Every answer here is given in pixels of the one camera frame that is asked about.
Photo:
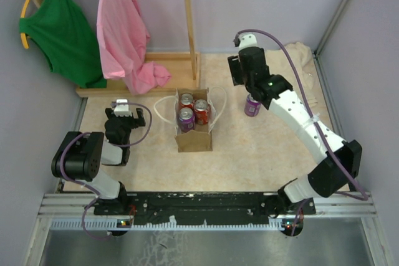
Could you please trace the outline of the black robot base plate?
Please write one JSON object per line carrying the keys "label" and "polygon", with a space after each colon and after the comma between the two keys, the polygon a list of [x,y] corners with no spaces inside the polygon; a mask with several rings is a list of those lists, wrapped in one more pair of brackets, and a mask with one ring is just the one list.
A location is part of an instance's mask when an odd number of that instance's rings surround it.
{"label": "black robot base plate", "polygon": [[270,218],[296,214],[281,192],[128,192],[116,199],[98,199],[96,216],[133,217],[135,225],[263,225]]}

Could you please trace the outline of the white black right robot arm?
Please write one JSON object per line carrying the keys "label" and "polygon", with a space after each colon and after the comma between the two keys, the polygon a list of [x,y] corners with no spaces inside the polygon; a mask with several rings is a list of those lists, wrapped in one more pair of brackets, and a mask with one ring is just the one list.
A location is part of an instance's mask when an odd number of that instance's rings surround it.
{"label": "white black right robot arm", "polygon": [[362,147],[336,135],[312,114],[304,98],[281,75],[272,75],[266,64],[264,49],[258,46],[238,52],[241,69],[239,83],[245,85],[255,101],[278,116],[303,142],[316,166],[279,190],[279,208],[293,213],[300,202],[313,197],[330,197],[344,185],[356,185]]}

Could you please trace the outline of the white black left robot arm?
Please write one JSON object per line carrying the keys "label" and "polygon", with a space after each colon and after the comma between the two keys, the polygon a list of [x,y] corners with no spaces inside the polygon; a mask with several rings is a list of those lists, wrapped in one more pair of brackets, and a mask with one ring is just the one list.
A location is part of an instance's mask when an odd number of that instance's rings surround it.
{"label": "white black left robot arm", "polygon": [[[164,100],[173,99],[175,141],[180,153],[212,151],[212,130],[223,114],[211,101],[212,88],[200,88],[200,54],[189,52],[149,52],[145,63],[164,66],[172,78],[163,87],[155,87],[149,94],[164,94]],[[129,91],[121,80],[113,80],[106,88],[94,88],[88,94],[117,95],[119,98],[105,109],[105,132],[70,131],[56,152],[52,174],[57,178],[89,188],[100,204],[100,212],[123,214],[129,209],[130,200],[125,186],[101,171],[101,165],[125,166],[130,148],[139,144],[131,142],[132,130],[151,128],[153,116],[159,114],[142,104],[133,104],[125,96]],[[131,107],[135,106],[136,114]]]}

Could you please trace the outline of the purple Fanta soda can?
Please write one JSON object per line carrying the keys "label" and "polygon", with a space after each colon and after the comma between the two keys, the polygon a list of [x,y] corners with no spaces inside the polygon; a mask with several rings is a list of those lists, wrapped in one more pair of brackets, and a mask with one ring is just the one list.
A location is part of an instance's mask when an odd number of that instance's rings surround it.
{"label": "purple Fanta soda can", "polygon": [[247,116],[257,116],[261,108],[261,103],[256,101],[251,94],[247,95],[244,112]]}

